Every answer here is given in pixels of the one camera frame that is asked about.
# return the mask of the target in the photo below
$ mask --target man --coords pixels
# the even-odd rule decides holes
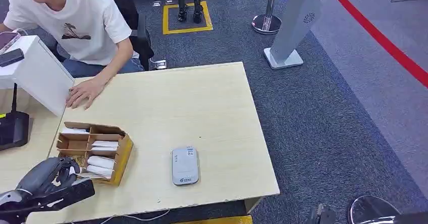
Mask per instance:
[[[131,29],[113,0],[9,0],[0,32],[40,26],[71,55],[63,65],[77,77],[94,78],[70,89],[67,107],[85,109],[117,73],[143,71]]]

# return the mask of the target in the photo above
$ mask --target red floor tape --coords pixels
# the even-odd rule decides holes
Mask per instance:
[[[349,0],[338,0],[358,23],[411,75],[428,88],[428,73],[382,34]]]

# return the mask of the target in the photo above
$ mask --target metal stanchion post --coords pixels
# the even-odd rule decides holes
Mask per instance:
[[[272,15],[274,2],[275,0],[267,0],[266,13],[254,17],[251,24],[256,32],[271,35],[277,33],[280,29],[281,19]]]

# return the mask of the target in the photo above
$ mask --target yellow square marking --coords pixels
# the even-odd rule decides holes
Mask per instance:
[[[195,3],[188,3],[188,6],[195,6]],[[167,34],[178,34],[178,33],[188,33],[195,31],[211,31],[212,30],[212,22],[211,17],[209,17],[208,7],[206,6],[206,1],[201,1],[201,6],[203,8],[203,16],[205,18],[206,26],[197,27],[197,28],[188,28],[188,29],[179,29],[179,30],[169,30],[168,29],[168,9],[169,8],[178,8],[178,5],[167,5],[164,6],[164,17],[163,17],[163,33]]]
[[[253,220],[250,215],[248,216],[235,216],[209,220],[197,220],[190,222],[180,222],[175,224],[252,224]]]

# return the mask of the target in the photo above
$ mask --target robot legs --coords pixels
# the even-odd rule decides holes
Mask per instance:
[[[200,4],[200,0],[194,0],[195,2],[195,11],[193,13],[193,22],[199,24],[202,21],[202,6]],[[179,21],[186,21],[187,19],[187,9],[188,6],[186,5],[186,3],[184,2],[184,0],[178,0],[178,5],[179,5],[179,12],[178,12],[178,20]]]

